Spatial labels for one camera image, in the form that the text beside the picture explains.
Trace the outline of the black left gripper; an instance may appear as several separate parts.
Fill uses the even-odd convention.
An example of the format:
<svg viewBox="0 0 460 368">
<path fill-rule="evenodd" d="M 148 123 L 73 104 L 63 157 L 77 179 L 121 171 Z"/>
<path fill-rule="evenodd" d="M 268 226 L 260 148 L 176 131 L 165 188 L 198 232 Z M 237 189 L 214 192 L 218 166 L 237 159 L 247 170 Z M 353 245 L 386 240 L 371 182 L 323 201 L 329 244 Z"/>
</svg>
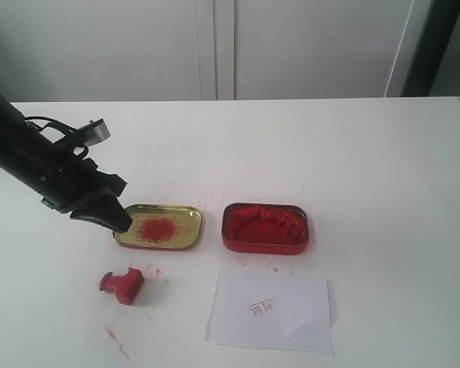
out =
<svg viewBox="0 0 460 368">
<path fill-rule="evenodd" d="M 127 183 L 87 157 L 78 129 L 50 117 L 2 120 L 0 168 L 41 195 L 47 207 L 127 232 L 133 220 L 117 199 Z"/>
</svg>

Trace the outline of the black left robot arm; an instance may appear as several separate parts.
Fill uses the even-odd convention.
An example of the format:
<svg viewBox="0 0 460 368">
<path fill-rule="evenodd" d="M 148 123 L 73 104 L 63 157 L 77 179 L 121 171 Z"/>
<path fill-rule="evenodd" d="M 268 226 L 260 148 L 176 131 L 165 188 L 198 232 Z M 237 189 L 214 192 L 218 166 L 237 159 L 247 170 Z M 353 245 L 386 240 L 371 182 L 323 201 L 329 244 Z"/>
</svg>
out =
<svg viewBox="0 0 460 368">
<path fill-rule="evenodd" d="M 101 172 L 87 155 L 108 137 L 103 120 L 74 128 L 50 117 L 26 117 L 0 94 L 0 168 L 39 194 L 48 208 L 126 232 L 132 219 L 118 201 L 126 182 Z"/>
</svg>

